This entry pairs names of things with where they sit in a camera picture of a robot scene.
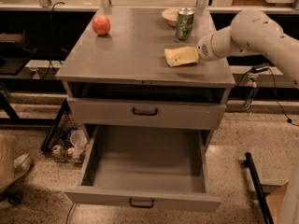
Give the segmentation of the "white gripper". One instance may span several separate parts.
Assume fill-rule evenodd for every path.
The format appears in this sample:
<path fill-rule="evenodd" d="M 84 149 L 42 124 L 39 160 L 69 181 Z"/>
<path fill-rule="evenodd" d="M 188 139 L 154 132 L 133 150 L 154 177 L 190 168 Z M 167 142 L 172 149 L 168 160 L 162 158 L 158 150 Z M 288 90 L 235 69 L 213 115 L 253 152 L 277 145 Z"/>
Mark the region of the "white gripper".
<path fill-rule="evenodd" d="M 197 49 L 194 47 L 174 49 L 170 60 L 174 63 L 197 63 L 199 56 L 203 61 L 207 62 L 217 60 L 218 57 L 212 48 L 212 38 L 213 35 L 201 37 L 197 43 Z"/>

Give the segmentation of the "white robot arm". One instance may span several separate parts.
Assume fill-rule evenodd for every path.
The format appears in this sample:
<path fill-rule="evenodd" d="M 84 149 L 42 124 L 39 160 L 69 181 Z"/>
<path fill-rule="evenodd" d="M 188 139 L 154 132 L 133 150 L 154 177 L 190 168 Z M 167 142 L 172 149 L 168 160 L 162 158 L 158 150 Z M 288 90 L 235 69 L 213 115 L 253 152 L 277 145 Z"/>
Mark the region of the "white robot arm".
<path fill-rule="evenodd" d="M 281 26 L 261 10 L 243 10 L 228 27 L 201 37 L 196 47 L 167 49 L 164 57 L 168 65 L 180 66 L 251 54 L 263 55 L 293 84 L 299 84 L 298 41 L 285 35 Z M 299 224 L 299 169 L 293 171 L 285 188 L 281 209 L 271 213 L 249 153 L 245 164 L 249 167 L 265 224 Z"/>

